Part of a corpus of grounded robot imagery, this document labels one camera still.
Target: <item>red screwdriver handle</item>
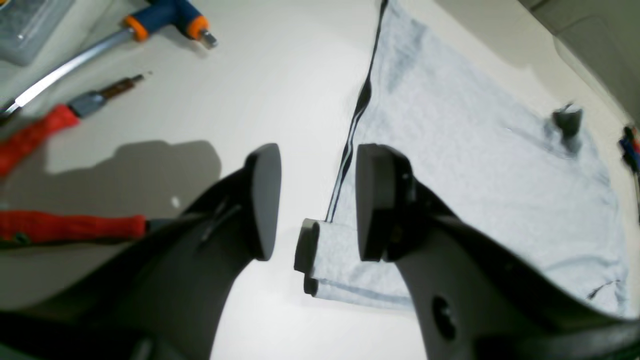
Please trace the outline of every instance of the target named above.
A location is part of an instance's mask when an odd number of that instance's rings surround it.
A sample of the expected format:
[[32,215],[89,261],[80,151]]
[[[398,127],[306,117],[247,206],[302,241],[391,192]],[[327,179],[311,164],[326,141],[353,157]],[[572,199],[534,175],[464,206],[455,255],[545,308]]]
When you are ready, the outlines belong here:
[[67,105],[57,105],[47,116],[20,130],[0,145],[0,176],[7,176],[48,137],[79,123],[80,120]]
[[0,242],[19,245],[99,238],[138,239],[144,236],[145,217],[99,218],[58,216],[39,211],[0,211]]

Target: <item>light blue cloth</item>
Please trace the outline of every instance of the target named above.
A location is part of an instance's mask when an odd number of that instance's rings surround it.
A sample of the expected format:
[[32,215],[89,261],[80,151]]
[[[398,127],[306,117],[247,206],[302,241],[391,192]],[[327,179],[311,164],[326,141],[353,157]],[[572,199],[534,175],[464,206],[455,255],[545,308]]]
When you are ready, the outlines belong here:
[[[558,128],[517,103],[396,0],[381,20],[371,86],[371,100],[349,134],[353,152],[361,143],[396,148],[416,178],[466,223],[577,299],[628,313],[618,200],[587,131],[578,133],[582,146],[571,153]],[[319,222],[311,273],[319,282],[316,297],[412,309],[395,265],[358,257],[355,158],[334,191],[332,223]]]

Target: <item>metal rod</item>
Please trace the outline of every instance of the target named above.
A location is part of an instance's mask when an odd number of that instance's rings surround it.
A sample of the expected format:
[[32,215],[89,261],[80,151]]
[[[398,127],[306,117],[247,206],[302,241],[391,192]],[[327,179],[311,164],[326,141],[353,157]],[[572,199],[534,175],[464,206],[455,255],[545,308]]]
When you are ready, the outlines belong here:
[[216,39],[207,29],[200,30],[200,41],[208,49],[213,49],[218,46],[218,39]]
[[27,90],[22,92],[14,100],[6,103],[0,113],[0,126],[5,125],[10,117],[27,105],[36,96],[40,95],[44,90],[55,84],[61,78],[64,78],[67,74],[76,70],[80,66],[88,63],[98,55],[106,52],[107,50],[114,48],[133,38],[133,29],[126,28],[114,33],[101,41],[97,42],[93,46],[87,48],[83,52],[75,55],[73,58],[65,61],[53,71],[48,73],[44,78],[38,80],[35,84],[31,85]]

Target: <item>orange and blue handle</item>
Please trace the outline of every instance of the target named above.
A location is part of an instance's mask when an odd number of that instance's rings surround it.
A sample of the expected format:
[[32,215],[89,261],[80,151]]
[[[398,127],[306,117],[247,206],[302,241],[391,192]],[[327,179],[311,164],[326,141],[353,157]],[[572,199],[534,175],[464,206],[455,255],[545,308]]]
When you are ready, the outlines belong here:
[[134,30],[137,41],[173,24],[189,38],[199,40],[201,31],[209,28],[207,19],[187,0],[155,0],[151,5],[127,16],[124,22]]

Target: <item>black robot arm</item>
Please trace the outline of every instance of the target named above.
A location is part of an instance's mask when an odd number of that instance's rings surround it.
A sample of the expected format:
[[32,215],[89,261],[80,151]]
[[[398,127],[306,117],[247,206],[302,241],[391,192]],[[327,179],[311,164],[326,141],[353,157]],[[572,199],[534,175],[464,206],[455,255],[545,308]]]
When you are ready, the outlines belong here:
[[41,360],[208,360],[234,280],[271,257],[279,198],[280,153],[265,145],[66,291],[0,313],[0,345]]
[[358,147],[356,206],[360,257],[395,262],[429,360],[640,354],[640,322],[591,309],[465,224],[393,148]]

